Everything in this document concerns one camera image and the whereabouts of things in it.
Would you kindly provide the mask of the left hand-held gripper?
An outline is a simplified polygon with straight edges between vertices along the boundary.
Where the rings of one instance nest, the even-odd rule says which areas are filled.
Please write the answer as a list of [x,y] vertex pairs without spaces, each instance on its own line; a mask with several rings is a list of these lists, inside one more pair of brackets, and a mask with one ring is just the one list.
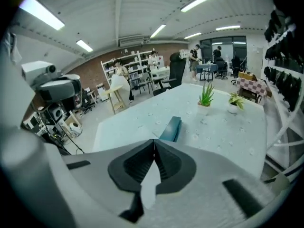
[[45,102],[59,102],[81,92],[80,76],[63,74],[52,63],[34,61],[21,67],[26,82]]

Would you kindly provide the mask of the white transparent sheet piece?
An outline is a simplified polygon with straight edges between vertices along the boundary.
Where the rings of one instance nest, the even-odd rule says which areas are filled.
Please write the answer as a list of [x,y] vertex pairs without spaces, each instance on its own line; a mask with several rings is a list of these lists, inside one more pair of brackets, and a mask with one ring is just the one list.
[[150,166],[146,176],[141,182],[141,200],[145,209],[151,209],[156,200],[156,187],[161,183],[159,168],[155,161]]

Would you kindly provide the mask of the teal rectangular box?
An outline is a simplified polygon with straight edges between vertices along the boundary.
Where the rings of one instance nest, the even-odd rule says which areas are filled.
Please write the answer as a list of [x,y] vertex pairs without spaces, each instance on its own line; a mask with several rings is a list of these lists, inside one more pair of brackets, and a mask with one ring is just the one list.
[[166,128],[160,135],[160,140],[170,141],[170,142],[177,142],[179,133],[182,126],[182,120],[180,117],[173,116],[169,123],[167,124]]

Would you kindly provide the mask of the white storage cart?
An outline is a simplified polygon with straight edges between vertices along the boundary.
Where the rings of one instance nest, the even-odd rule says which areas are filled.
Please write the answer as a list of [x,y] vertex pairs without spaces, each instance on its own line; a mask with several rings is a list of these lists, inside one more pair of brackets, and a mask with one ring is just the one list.
[[100,101],[106,101],[108,99],[107,95],[104,95],[104,92],[105,92],[105,89],[104,89],[104,84],[103,83],[100,83],[96,86],[96,90],[98,92],[97,94],[97,98],[100,100]]

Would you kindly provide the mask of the white round appliance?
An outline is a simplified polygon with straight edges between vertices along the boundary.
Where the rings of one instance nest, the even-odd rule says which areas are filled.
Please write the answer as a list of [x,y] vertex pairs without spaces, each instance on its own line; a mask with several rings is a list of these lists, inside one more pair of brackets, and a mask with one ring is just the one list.
[[82,133],[82,126],[75,122],[69,124],[69,129],[74,137],[78,137]]

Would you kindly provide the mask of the hanging white cloth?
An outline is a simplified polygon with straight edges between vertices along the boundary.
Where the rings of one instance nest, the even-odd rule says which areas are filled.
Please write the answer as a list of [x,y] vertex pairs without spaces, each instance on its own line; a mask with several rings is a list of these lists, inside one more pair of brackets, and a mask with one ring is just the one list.
[[12,63],[14,65],[18,64],[22,60],[22,56],[17,47],[17,36],[11,32],[8,32],[6,44],[8,47],[8,54]]

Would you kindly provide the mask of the white work table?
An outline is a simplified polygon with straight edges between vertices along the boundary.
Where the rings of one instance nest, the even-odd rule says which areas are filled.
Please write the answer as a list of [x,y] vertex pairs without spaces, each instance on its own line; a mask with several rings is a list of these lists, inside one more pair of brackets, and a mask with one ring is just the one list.
[[178,143],[218,153],[255,177],[262,174],[267,146],[262,106],[245,101],[244,109],[228,111],[229,94],[213,91],[206,114],[198,105],[202,86],[182,84],[102,121],[94,152],[159,138],[171,118],[181,119]]

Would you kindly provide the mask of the grey chair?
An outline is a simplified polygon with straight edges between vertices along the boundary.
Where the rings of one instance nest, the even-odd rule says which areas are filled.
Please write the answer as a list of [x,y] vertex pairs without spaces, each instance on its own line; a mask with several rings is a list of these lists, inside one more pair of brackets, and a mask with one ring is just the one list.
[[141,93],[141,88],[145,91],[145,88],[144,88],[145,86],[148,86],[148,93],[153,91],[152,79],[151,79],[149,73],[143,73],[137,86],[138,86],[140,93]]

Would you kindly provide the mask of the variegated leafy potted plant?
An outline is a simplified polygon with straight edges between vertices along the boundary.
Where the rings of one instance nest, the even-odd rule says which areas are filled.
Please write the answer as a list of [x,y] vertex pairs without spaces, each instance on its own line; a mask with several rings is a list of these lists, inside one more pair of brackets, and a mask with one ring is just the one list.
[[244,110],[244,98],[240,97],[236,92],[230,93],[229,95],[228,111],[231,114],[237,114],[239,110]]

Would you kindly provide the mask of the white side table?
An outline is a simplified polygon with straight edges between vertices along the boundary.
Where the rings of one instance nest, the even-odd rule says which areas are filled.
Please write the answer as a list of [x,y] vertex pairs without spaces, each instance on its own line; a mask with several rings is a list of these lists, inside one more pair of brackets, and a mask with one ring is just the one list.
[[168,79],[170,76],[170,68],[168,66],[153,69],[150,71],[152,81],[159,84],[160,88],[163,88],[162,80]]

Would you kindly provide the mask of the black mesh office chair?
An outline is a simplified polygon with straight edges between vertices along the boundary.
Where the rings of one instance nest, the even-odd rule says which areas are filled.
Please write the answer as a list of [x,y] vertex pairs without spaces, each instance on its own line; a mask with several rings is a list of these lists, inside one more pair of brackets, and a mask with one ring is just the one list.
[[157,96],[167,90],[173,89],[181,85],[183,73],[186,66],[186,59],[181,57],[180,52],[175,52],[170,56],[170,76],[168,79],[162,80],[163,88],[155,89],[153,95]]

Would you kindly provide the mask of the cardboard box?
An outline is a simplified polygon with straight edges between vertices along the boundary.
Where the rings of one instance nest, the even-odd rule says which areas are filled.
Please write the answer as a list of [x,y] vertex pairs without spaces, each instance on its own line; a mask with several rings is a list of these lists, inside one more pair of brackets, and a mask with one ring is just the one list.
[[239,72],[238,77],[246,79],[246,80],[250,80],[250,81],[257,81],[256,76],[252,73]]

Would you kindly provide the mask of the dark glass window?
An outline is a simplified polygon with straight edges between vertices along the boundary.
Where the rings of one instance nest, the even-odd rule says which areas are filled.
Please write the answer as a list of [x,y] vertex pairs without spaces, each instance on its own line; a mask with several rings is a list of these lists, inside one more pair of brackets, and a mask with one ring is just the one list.
[[221,56],[228,63],[234,56],[238,56],[241,61],[247,58],[247,40],[245,36],[231,36],[204,39],[200,41],[201,57],[204,62],[213,62],[213,51],[221,46]]

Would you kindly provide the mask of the white rack of black bags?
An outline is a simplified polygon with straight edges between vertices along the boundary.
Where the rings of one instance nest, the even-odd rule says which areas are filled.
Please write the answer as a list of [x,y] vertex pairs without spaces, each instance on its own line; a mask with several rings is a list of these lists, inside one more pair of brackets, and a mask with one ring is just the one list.
[[273,8],[264,36],[267,42],[262,73],[279,117],[279,130],[267,145],[266,162],[288,169],[304,151],[304,32],[290,16]]

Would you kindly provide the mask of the wall air conditioner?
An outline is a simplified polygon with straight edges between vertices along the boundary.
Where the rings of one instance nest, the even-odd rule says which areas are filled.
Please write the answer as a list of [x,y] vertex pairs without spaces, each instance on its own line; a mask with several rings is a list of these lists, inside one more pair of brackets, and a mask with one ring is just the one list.
[[118,39],[119,47],[128,47],[134,45],[140,45],[144,41],[143,35],[130,35],[125,37],[120,37]]

